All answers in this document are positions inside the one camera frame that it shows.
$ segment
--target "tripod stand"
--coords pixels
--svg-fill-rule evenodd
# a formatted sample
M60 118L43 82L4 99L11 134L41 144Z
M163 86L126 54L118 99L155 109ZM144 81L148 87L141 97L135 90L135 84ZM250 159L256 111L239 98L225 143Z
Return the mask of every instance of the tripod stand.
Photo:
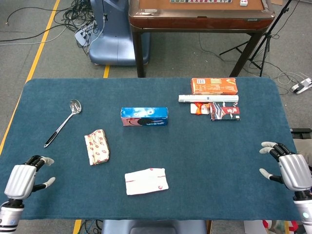
M278 21L281 19L281 17L283 16L283 14L285 14L286 12L289 11L289 4L291 3L292 0L288 0L286 5L283 7L282 11L279 13L279 15L277 16L276 20L274 21L274 23L272 24L272 26L270 27L270 29L264 34L264 39L262 40L262 42L259 44L259 46L257 47L256 51L254 52L253 56L251 58L249 58L248 60L254 65L256 66L258 69L260 69L260 76L262 76L263 73L263 68L264 68L264 62L265 62L265 58L268 54L268 52L270 51L270 41L271 41L271 37L272 37L272 31L275 28L275 26L277 25ZM242 53L242 51L239 49L240 46L243 46L245 44L247 44L247 42L244 42L232 49L229 49L227 51L222 52L219 55L225 54L227 52L230 52L232 50L237 50L238 52ZM254 58L256 57L257 53L259 52L259 50L261 49L262 45L265 44L265 48L264 48L264 54L263 54L263 59L262 59L262 64L261 66L259 66L258 64L256 64L254 62Z

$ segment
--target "robotic arm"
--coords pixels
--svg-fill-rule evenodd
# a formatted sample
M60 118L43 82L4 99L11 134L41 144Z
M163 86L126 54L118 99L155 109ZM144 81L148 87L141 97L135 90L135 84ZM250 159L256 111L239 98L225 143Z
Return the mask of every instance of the robotic arm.
M294 191L295 203L307 234L312 234L312 176L302 155L290 152L285 145L275 142L263 142L261 154L269 153L277 161L282 176L272 175L261 168L261 174L275 182L285 184Z
M53 159L37 155L32 156L22 165L14 166L4 191L9 200L0 206L0 233L14 233L24 210L23 200L28 198L32 192L45 189L53 184L55 177L43 184L35 185L37 171L44 164L50 166L53 163Z

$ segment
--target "floor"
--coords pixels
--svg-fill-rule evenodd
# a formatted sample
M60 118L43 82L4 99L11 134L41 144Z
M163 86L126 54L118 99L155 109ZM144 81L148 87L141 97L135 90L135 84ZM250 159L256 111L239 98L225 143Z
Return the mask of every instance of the floor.
M70 3L71 0L60 0L58 8L66 8ZM0 40L3 40L29 37L43 31L51 14L49 11L36 9L21 10L11 17L8 26L5 23L9 13L26 6L52 9L55 2L49 0L1 0L0 4ZM296 4L296 0L291 2L290 12ZM280 6L275 5L274 8L277 13L281 10ZM294 14L280 31L280 38L272 39L271 50L267 56L268 62L280 67L282 71L301 72L312 77L311 11L312 4L299 2ZM277 29L284 24L290 12L281 19ZM54 38L62 30L62 27L51 30L48 39ZM104 66L92 64L83 51L76 46L73 36L72 32L66 30L59 38L44 45L32 78L103 77ZM23 42L37 42L41 38ZM240 34L230 36L227 34L200 34L203 48L217 54L244 42L247 38L247 35ZM38 48L38 44L0 45L0 141L3 139ZM238 57L237 51L223 55L226 60L236 60ZM250 69L248 65L246 64L245 68L257 76L258 70ZM155 33L152 35L151 59L146 72L148 77L226 77L233 67L233 61L222 62L214 55L202 51L198 43L198 34ZM280 71L267 63L264 73L274 79ZM109 78L135 76L135 67L112 66L109 72ZM242 71L239 76L253 75ZM288 81L286 78L280 79L280 82L283 83ZM312 92L308 90L303 94L295 95L287 93L291 84L278 85L286 88L280 88L280 93L289 125L294 128L311 128ZM21 221L17 233L73 233L73 226L74 220ZM243 230L242 222L215 221L212 233L242 234Z

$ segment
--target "metal ladle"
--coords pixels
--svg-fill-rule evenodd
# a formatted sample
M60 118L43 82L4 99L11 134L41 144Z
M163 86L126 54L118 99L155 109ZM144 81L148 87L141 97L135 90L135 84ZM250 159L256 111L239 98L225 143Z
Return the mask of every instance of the metal ladle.
M72 110L72 113L69 115L69 117L60 125L60 127L52 134L52 136L47 140L44 148L48 147L51 142L56 138L56 136L59 134L60 130L64 127L64 125L67 123L67 121L71 118L71 116L75 114L79 114L81 112L81 104L78 100L71 100L70 101L70 109Z

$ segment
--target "table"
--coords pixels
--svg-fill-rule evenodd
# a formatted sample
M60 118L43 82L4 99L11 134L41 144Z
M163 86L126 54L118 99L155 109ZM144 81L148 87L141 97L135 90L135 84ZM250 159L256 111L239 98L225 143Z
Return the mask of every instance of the table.
M144 32L247 33L250 40L230 76L237 77L266 32L275 14L270 0L232 3L170 3L169 0L130 0L137 76L144 77L141 34Z
M37 183L55 176L46 190L24 201L23 219L282 219L298 220L292 192L265 179L259 168L279 174L261 142L295 150L275 83L237 78L240 121L210 121L177 101L189 94L190 78L35 79L26 83L0 157L0 191L14 165L48 156ZM51 133L73 116L49 147ZM123 127L121 107L167 106L167 126ZM84 135L104 129L107 163L90 166ZM165 168L169 189L127 196L124 174ZM6 201L3 192L0 201Z

